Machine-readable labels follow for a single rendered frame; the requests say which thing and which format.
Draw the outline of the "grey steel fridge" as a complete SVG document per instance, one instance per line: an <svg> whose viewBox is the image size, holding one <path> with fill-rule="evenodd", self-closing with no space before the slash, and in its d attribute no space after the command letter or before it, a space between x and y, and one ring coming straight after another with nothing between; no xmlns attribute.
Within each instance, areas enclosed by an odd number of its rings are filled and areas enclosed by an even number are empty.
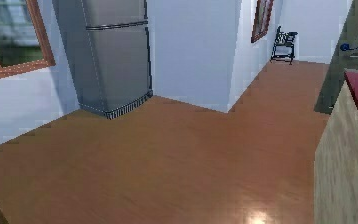
<svg viewBox="0 0 358 224"><path fill-rule="evenodd" d="M52 0L81 109L108 119L153 96L147 0Z"/></svg>

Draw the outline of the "black metal chair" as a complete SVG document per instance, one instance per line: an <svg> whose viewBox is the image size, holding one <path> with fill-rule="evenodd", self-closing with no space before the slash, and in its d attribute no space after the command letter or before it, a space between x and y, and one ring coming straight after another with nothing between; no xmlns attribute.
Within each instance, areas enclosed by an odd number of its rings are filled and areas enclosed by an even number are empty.
<svg viewBox="0 0 358 224"><path fill-rule="evenodd" d="M297 32L283 32L281 27L278 27L270 61L281 60L292 64L295 58L295 39L297 35Z"/></svg>

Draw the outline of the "beige counter with red top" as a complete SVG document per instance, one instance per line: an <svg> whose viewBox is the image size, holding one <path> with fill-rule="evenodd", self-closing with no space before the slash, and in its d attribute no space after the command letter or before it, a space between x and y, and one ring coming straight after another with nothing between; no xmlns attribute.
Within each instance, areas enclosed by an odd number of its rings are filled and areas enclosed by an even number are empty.
<svg viewBox="0 0 358 224"><path fill-rule="evenodd" d="M345 72L315 152L314 224L358 224L358 70Z"/></svg>

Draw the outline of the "dark olive cabinet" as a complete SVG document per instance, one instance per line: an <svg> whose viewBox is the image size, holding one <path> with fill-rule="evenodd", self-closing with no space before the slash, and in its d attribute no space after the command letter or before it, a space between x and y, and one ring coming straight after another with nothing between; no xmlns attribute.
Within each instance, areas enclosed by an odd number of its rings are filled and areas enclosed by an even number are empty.
<svg viewBox="0 0 358 224"><path fill-rule="evenodd" d="M341 51L340 45L348 43L353 49ZM330 114L345 81L346 70L358 70L358 0L353 0L331 58L314 111Z"/></svg>

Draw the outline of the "brown framed window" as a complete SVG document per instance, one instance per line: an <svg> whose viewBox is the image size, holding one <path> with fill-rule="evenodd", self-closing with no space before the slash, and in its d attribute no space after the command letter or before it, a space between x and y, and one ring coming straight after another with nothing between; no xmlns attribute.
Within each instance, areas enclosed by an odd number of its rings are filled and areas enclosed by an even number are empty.
<svg viewBox="0 0 358 224"><path fill-rule="evenodd" d="M54 65L38 0L0 0L0 79Z"/></svg>

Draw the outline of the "brown framed wall picture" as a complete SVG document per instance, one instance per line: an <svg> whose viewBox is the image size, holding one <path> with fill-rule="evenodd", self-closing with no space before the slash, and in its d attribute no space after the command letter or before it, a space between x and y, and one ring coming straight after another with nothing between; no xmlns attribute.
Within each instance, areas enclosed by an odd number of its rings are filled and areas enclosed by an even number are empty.
<svg viewBox="0 0 358 224"><path fill-rule="evenodd" d="M274 0L257 0L251 42L255 43L268 32Z"/></svg>

